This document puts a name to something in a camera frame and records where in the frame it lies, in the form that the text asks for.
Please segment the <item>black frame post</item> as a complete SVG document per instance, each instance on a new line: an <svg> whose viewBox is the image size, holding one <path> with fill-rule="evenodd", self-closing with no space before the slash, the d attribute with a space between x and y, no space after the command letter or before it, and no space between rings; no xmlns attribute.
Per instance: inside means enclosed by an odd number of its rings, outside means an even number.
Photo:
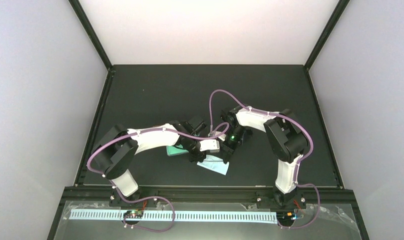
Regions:
<svg viewBox="0 0 404 240"><path fill-rule="evenodd" d="M111 63L104 47L102 46L102 43L99 40L99 37L97 36L97 33L95 32L80 1L79 0L69 0L68 2L71 5L72 9L74 10L76 16L78 17L83 29L85 30L87 36L89 37L90 41L92 42L95 50L97 51L100 59L102 60L105 68L108 71L111 71L113 64Z"/></svg>
<svg viewBox="0 0 404 240"><path fill-rule="evenodd" d="M324 45L326 44L329 36L331 35L333 29L337 25L340 17L342 16L343 12L345 11L347 5L349 4L350 0L339 0L337 2L336 7L334 8L331 16L329 17L324 29L322 30L317 42L315 43L308 59L304 64L305 71L309 71L313 66L315 60L319 56L321 50L323 49Z"/></svg>

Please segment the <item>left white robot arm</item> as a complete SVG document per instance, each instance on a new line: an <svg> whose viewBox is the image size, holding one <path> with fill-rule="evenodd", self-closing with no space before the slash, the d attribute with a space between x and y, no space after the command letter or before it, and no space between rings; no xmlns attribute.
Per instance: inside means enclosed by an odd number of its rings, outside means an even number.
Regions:
<svg viewBox="0 0 404 240"><path fill-rule="evenodd" d="M200 149L200 134L205 128L206 124L199 116L144 129L126 129L117 124L95 145L87 166L90 168L96 163L98 169L94 171L129 197L139 189L129 170L136 154L159 147L181 146L190 153L192 161L201 161L206 155Z"/></svg>

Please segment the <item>right small circuit board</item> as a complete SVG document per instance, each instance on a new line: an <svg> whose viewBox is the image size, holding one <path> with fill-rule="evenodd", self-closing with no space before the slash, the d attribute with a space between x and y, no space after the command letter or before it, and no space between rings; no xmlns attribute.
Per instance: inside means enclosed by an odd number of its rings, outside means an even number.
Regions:
<svg viewBox="0 0 404 240"><path fill-rule="evenodd" d="M297 215L294 212L287 212L287 213L283 213L280 218L283 219L283 220L292 220L292 221L294 221L295 219L297 219Z"/></svg>

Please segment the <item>left small circuit board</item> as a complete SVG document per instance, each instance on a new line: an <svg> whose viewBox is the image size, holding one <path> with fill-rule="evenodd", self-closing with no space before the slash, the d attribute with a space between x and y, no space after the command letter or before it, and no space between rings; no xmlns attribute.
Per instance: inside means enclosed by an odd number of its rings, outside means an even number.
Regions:
<svg viewBox="0 0 404 240"><path fill-rule="evenodd" d="M127 210L124 214L123 214L123 219L127 220L127 219L141 219L144 215L144 211L143 210Z"/></svg>

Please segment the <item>blue-grey glasses case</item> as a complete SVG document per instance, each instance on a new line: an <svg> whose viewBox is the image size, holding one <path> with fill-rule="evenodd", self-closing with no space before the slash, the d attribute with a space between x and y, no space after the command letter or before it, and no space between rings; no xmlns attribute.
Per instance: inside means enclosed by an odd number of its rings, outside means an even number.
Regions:
<svg viewBox="0 0 404 240"><path fill-rule="evenodd" d="M187 154L187 153L188 153L188 151L186 149L182 148L181 145L166 147L166 154L169 157L178 156L178 155Z"/></svg>

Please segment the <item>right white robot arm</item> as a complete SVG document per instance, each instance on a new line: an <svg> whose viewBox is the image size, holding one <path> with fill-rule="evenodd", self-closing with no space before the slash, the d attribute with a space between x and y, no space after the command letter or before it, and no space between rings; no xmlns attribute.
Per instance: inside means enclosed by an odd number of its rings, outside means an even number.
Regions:
<svg viewBox="0 0 404 240"><path fill-rule="evenodd" d="M220 158L226 164L238 146L253 135L253 129L264 132L272 152L278 158L278 173L275 186L279 190L274 196L278 208L286 210L295 202L291 193L297 188L298 162L310 146L309 138L301 128L289 120L292 111L262 112L251 107L235 107L221 112L221 119L230 125L219 137Z"/></svg>

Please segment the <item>black front frame rail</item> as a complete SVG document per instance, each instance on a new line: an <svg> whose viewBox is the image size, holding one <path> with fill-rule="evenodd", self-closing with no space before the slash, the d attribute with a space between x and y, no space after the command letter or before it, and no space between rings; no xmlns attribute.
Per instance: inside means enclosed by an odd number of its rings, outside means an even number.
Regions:
<svg viewBox="0 0 404 240"><path fill-rule="evenodd" d="M360 212L355 194L349 189L318 188L320 200L323 204L350 204L355 217L355 224L360 230L363 240L368 240L362 214ZM257 197L271 193L271 187L173 187L173 186L143 186L141 197L161 196L174 203L239 203L253 204ZM67 186L63 190L55 217L53 219L48 239L55 238L61 214L67 201L101 201L107 202L113 196L110 186Z"/></svg>

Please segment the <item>right black frame post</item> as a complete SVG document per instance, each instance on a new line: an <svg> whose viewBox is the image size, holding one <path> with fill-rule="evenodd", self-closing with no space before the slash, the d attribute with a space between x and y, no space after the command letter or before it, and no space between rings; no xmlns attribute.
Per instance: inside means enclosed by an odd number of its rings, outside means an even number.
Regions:
<svg viewBox="0 0 404 240"><path fill-rule="evenodd" d="M309 71L313 66L315 60L319 56L321 50L323 49L324 45L326 44L329 36L331 35L333 29L337 25L340 17L342 16L343 12L345 11L347 5L349 4L350 0L339 0L337 2L336 7L334 8L331 16L329 17L324 29L322 30L317 42L315 43L308 59L304 64L305 71Z"/></svg>

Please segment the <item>small circuit board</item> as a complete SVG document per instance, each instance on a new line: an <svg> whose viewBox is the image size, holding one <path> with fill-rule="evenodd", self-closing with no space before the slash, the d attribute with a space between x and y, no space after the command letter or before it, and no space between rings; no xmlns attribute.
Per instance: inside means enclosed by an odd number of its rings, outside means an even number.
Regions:
<svg viewBox="0 0 404 240"><path fill-rule="evenodd" d="M280 218L283 219L283 220L292 220L292 221L294 221L295 219L297 219L297 215L294 212L287 212L287 213L283 213Z"/></svg>
<svg viewBox="0 0 404 240"><path fill-rule="evenodd" d="M127 219L141 219L144 215L144 211L143 210L127 210L124 214L123 214L123 219L127 220Z"/></svg>

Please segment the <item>left black frame post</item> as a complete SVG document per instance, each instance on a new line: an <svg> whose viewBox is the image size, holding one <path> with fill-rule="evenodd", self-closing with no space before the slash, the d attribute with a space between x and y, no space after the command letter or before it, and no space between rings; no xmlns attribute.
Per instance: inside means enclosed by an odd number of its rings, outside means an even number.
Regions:
<svg viewBox="0 0 404 240"><path fill-rule="evenodd" d="M90 41L92 42L95 50L97 51L100 59L102 60L105 68L108 71L111 71L113 64L111 63L104 47L102 46L102 43L99 40L99 37L97 36L97 33L95 32L80 1L79 0L69 0L68 2L71 5L72 9L74 10L76 16L78 17L83 29L85 30L87 36L89 37Z"/></svg>

